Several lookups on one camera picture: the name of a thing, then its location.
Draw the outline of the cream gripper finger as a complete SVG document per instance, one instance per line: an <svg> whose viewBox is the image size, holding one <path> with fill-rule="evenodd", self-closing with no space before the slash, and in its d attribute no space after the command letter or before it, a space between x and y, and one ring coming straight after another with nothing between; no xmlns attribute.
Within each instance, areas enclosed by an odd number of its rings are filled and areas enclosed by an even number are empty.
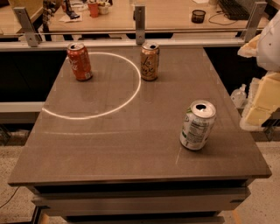
<svg viewBox="0 0 280 224"><path fill-rule="evenodd" d="M252 58L257 56L257 44L259 42L260 34L253 37L248 43L243 45L237 52L239 56L244 58Z"/></svg>
<svg viewBox="0 0 280 224"><path fill-rule="evenodd" d="M253 78L248 90L248 102L242 111L240 127L260 130L280 108L280 73L267 72L261 79Z"/></svg>

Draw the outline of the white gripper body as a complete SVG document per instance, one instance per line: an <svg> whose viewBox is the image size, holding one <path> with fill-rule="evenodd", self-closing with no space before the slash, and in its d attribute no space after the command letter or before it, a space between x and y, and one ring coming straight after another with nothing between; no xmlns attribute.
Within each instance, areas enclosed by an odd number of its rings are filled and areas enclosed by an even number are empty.
<svg viewBox="0 0 280 224"><path fill-rule="evenodd" d="M280 71L280 10L262 30L256 50L259 67L267 71Z"/></svg>

